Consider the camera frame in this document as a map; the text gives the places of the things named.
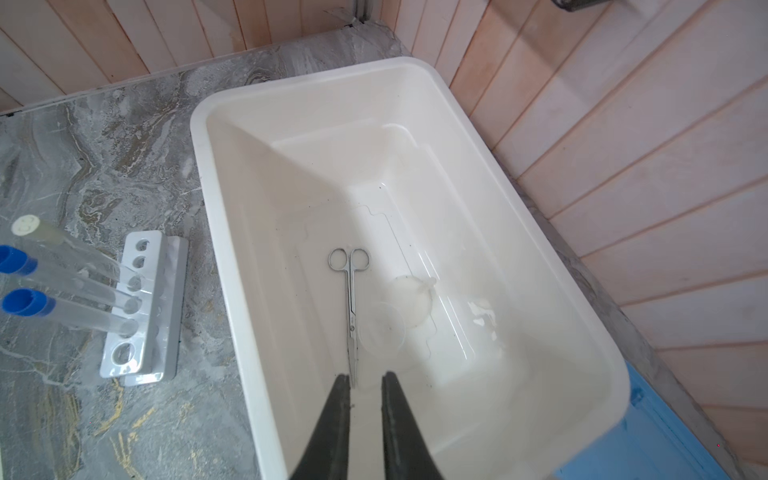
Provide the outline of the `metal surgical scissors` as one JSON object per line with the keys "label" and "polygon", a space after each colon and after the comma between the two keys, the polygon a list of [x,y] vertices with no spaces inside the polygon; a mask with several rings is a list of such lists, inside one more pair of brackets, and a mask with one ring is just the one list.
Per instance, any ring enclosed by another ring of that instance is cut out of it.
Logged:
{"label": "metal surgical scissors", "polygon": [[350,385],[356,388],[358,384],[358,328],[356,314],[355,274],[367,270],[370,266],[370,255],[363,248],[347,250],[343,247],[332,250],[327,263],[331,270],[345,274],[347,298],[347,360]]}

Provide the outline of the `blue capped test tube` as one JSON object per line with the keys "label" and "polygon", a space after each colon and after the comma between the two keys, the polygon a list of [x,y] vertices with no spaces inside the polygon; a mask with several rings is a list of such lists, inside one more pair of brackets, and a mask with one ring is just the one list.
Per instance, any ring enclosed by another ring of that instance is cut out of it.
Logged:
{"label": "blue capped test tube", "polygon": [[84,277],[51,262],[43,262],[9,245],[1,246],[1,272],[57,292],[110,307],[118,307],[128,314],[138,312],[142,305],[142,299],[137,296]]}
{"label": "blue capped test tube", "polygon": [[39,290],[19,288],[2,300],[5,313],[26,318],[52,320],[71,327],[116,333],[130,337],[139,330],[138,323],[80,303],[49,296]]}

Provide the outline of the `white plastic storage bin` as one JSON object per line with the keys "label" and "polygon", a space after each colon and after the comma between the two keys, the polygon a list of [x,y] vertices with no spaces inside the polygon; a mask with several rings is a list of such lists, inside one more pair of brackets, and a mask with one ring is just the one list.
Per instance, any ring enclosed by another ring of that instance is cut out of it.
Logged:
{"label": "white plastic storage bin", "polygon": [[358,333],[349,475],[383,477],[394,372],[447,479],[542,479],[618,424],[625,362],[440,75],[399,57],[213,94],[190,131],[261,474],[294,471],[348,372],[356,314],[392,304],[403,347]]}

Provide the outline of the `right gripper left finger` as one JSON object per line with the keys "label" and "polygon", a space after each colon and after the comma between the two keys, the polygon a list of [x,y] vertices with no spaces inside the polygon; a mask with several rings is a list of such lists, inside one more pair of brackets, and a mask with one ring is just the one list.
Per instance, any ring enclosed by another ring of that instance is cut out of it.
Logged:
{"label": "right gripper left finger", "polygon": [[347,478],[351,421],[350,391],[350,377],[339,374],[305,451],[290,476],[291,479]]}

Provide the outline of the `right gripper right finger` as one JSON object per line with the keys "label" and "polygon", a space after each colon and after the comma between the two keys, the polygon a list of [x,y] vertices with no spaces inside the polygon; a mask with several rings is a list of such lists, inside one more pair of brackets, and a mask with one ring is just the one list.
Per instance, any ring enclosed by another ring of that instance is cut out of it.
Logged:
{"label": "right gripper right finger", "polygon": [[381,394],[385,478],[442,479],[394,372],[382,377]]}

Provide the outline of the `clear glass watch dish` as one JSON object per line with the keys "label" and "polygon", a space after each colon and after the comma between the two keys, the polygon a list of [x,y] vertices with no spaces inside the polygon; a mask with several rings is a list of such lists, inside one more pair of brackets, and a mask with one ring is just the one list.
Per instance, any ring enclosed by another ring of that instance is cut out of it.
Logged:
{"label": "clear glass watch dish", "polygon": [[379,358],[394,356],[404,345],[405,321],[387,302],[374,302],[358,318],[359,338],[363,348]]}

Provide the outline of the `clear glass test tube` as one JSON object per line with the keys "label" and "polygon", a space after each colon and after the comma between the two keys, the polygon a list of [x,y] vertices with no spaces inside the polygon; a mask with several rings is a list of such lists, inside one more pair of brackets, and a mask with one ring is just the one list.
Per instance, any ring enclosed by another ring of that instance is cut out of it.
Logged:
{"label": "clear glass test tube", "polygon": [[130,291],[151,291],[153,288],[153,281],[141,273],[36,215],[18,217],[11,225],[11,232],[47,249],[77,272],[87,270],[113,283],[123,283]]}

